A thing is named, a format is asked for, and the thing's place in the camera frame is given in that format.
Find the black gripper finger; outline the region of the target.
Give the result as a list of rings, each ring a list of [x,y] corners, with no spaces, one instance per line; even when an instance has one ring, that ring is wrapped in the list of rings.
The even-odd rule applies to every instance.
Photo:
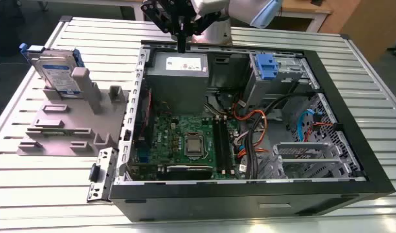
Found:
[[[230,43],[230,22],[229,17],[221,17],[221,12],[209,13],[192,21],[185,17],[181,21],[182,32],[182,53],[186,50],[186,43],[192,41],[200,44]]]
[[[177,52],[182,53],[182,32],[177,7],[174,0],[144,0],[140,9],[158,29],[170,34],[177,42]]]

